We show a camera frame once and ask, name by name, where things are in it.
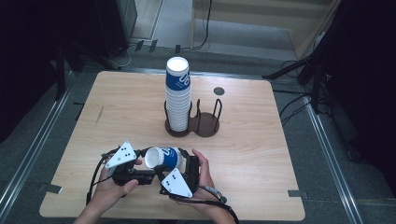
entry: gray carpet floor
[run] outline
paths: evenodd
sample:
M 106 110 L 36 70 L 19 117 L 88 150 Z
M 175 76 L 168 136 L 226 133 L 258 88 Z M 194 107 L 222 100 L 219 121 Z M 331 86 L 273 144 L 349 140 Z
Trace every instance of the gray carpet floor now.
M 139 51 L 129 50 L 131 62 L 121 71 L 134 71 L 137 68 L 164 69 L 167 59 L 174 56 L 173 49 L 156 48 L 149 52 L 149 47 Z M 208 52 L 182 51 L 191 63 L 192 72 L 211 72 L 235 74 L 245 78 L 260 79 L 281 68 L 283 62 L 253 57 L 223 55 Z M 114 59 L 117 63 L 127 63 L 128 54 Z M 76 74 L 71 91 L 64 108 L 53 126 L 42 150 L 30 172 L 19 197 L 13 204 L 6 223 L 72 223 L 73 218 L 47 218 L 39 215 L 39 207 L 45 194 L 37 189 L 42 183 L 49 183 L 64 153 L 68 139 L 77 123 L 76 117 L 84 103 L 98 72 L 105 70 L 100 64 L 84 59 L 86 66 Z M 301 91 L 295 80 L 295 74 L 283 76 L 272 82 L 274 90 Z M 45 117 L 53 106 L 56 87 L 52 87 L 21 121 L 14 133 L 3 143 L 0 150 L 6 152 L 0 163 L 0 189 L 4 190 L 7 182 L 15 174 L 30 144 L 34 141 Z M 280 111 L 288 102 L 299 94 L 275 91 L 276 104 Z M 304 104 L 299 100 L 285 111 L 285 117 Z M 386 185 L 383 176 L 368 163 L 357 164 L 347 157 L 346 145 L 336 130 L 331 118 L 320 116 L 326 133 L 331 139 L 334 154 L 345 173 L 347 182 L 361 211 L 365 223 L 394 223 L 396 220 L 396 203 Z M 297 182 L 302 192 L 308 197 L 303 199 L 306 212 L 305 219 L 298 223 L 349 223 L 347 213 L 339 196 L 329 166 L 324 158 L 317 134 L 306 110 L 294 116 L 284 126 L 290 156 Z M 247 222 L 243 223 L 289 223 L 289 222 Z

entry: wooden table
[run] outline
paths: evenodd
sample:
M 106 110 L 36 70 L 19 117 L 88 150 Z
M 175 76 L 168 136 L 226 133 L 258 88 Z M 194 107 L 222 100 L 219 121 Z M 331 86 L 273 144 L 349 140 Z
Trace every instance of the wooden table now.
M 209 159 L 216 188 L 241 220 L 302 220 L 300 197 L 271 84 L 264 80 L 191 77 L 192 101 L 212 112 L 216 99 L 223 109 L 219 131 L 203 138 L 195 133 L 176 138 L 164 128 L 164 75 L 102 72 L 79 117 L 47 193 L 43 217 L 77 217 L 85 206 L 100 155 L 129 140 L 135 149 L 150 146 L 199 149 Z M 217 96 L 216 87 L 225 93 Z M 160 195 L 158 178 L 139 186 L 104 217 L 205 219 L 189 206 Z

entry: black metal cup holder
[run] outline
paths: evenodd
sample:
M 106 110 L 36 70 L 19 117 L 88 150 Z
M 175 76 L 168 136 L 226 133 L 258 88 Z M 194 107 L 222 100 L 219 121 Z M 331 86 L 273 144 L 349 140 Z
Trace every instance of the black metal cup holder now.
M 194 117 L 190 117 L 191 114 L 191 109 L 192 109 L 192 103 L 190 103 L 190 109 L 189 109 L 189 114 L 188 114 L 188 120 L 187 120 L 187 129 L 183 132 L 176 132 L 171 129 L 171 125 L 169 123 L 169 117 L 168 117 L 168 111 L 166 109 L 166 101 L 163 105 L 164 110 L 165 110 L 165 115 L 166 115 L 166 121 L 165 121 L 165 129 L 166 131 L 174 136 L 174 137 L 184 137 L 188 135 L 190 132 L 195 132 L 196 134 L 202 136 L 202 137 L 210 137 L 215 135 L 218 130 L 219 130 L 219 118 L 221 115 L 221 109 L 222 109 L 222 103 L 220 99 L 216 100 L 215 103 L 215 109 L 213 110 L 213 114 L 210 114 L 208 112 L 201 112 L 200 109 L 200 103 L 201 100 L 198 99 L 197 101 L 197 113 Z M 219 113 L 218 116 L 215 116 L 216 110 L 218 108 L 219 104 Z

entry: wrist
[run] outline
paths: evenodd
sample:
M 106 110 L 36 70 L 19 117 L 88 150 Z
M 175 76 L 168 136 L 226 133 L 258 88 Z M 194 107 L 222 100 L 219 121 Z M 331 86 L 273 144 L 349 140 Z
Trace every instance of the wrist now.
M 103 213 L 104 211 L 102 211 L 98 206 L 95 206 L 94 203 L 88 203 L 87 206 L 82 210 L 81 214 L 78 216 L 74 224 L 94 224 Z

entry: power cord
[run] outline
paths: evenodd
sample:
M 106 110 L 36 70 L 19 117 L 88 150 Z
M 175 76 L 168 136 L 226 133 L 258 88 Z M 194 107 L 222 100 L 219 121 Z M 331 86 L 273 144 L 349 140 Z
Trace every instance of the power cord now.
M 209 186 L 198 186 L 198 188 L 206 190 L 207 192 L 209 192 L 210 194 L 212 194 L 213 196 L 215 196 L 218 200 L 217 201 L 211 201 L 211 200 L 191 200 L 191 199 L 187 199 L 187 198 L 182 198 L 179 196 L 176 196 L 175 194 L 169 194 L 169 198 L 181 202 L 181 203 L 203 203 L 203 204 L 208 204 L 208 205 L 213 205 L 213 206 L 217 206 L 220 207 L 224 210 L 226 210 L 227 212 L 229 212 L 231 214 L 231 216 L 233 217 L 233 220 L 235 221 L 235 224 L 239 224 L 239 219 L 238 216 L 236 215 L 235 211 L 231 208 L 231 206 L 227 205 L 227 199 L 225 197 L 223 197 L 221 195 L 221 193 L 214 188 L 211 188 Z
M 204 46 L 204 44 L 206 43 L 206 41 L 207 41 L 207 37 L 209 36 L 209 21 L 210 21 L 210 11 L 212 10 L 212 2 L 213 2 L 213 0 L 210 0 L 209 10 L 207 12 L 206 28 L 205 28 L 205 31 L 206 31 L 205 40 L 200 46 L 193 47 L 191 50 L 201 49 Z
M 132 47 L 134 47 L 135 46 L 135 44 L 132 44 L 132 45 L 130 45 L 129 47 L 128 47 L 128 49 L 126 50 L 126 53 L 128 54 L 128 63 L 125 63 L 125 64 L 118 64 L 118 63 L 115 63 L 113 60 L 111 60 L 111 59 L 108 59 L 111 63 L 113 63 L 114 65 L 116 65 L 117 67 L 125 67 L 125 66 L 127 66 L 130 62 L 131 62 L 131 60 L 132 60 L 132 57 L 131 57 L 131 54 L 129 53 L 129 49 L 131 49 Z
M 89 190 L 88 193 L 87 193 L 86 204 L 88 204 L 88 203 L 91 201 L 93 186 L 95 186 L 95 185 L 97 185 L 97 184 L 99 184 L 99 183 L 101 183 L 101 182 L 103 182 L 103 181 L 106 181 L 106 180 L 108 180 L 108 179 L 110 178 L 110 177 L 108 177 L 108 178 L 105 178 L 105 179 L 103 179 L 103 180 L 99 180 L 99 181 L 97 181 L 97 182 L 95 183 L 96 175 L 97 175 L 97 173 L 98 173 L 98 171 L 99 171 L 99 168 L 101 167 L 102 164 L 104 164 L 104 162 L 109 158 L 109 156 L 110 156 L 111 154 L 116 153 L 117 150 L 119 150 L 119 147 L 118 147 L 118 148 L 115 148 L 115 149 L 113 149 L 113 150 L 111 150 L 111 151 L 109 151 L 109 152 L 107 152 L 107 153 L 102 154 L 102 159 L 99 160 L 98 164 L 96 165 L 95 171 L 93 172 L 93 176 L 92 176 L 92 180 L 91 180 L 91 184 L 90 184 L 90 190 Z
M 286 108 L 288 108 L 290 105 L 294 104 L 294 103 L 297 102 L 299 99 L 301 99 L 301 98 L 303 98 L 303 97 L 305 97 L 305 96 L 309 96 L 309 95 L 311 95 L 311 93 L 304 93 L 304 94 L 298 96 L 297 98 L 295 98 L 294 100 L 290 101 L 289 103 L 287 103 L 287 104 L 283 107 L 283 109 L 280 111 L 279 117 L 282 118 L 282 114 L 285 112 Z M 297 114 L 299 114 L 301 111 L 303 111 L 303 109 L 304 109 L 307 105 L 309 105 L 309 104 L 310 104 L 310 102 L 305 103 L 304 105 L 302 105 L 302 106 L 300 106 L 299 108 L 297 108 L 296 110 L 294 110 L 289 116 L 287 116 L 287 117 L 284 118 L 284 119 L 281 119 L 282 126 L 285 126 L 285 125 L 289 122 L 289 120 L 290 120 L 291 118 L 293 118 L 294 116 L 296 116 Z

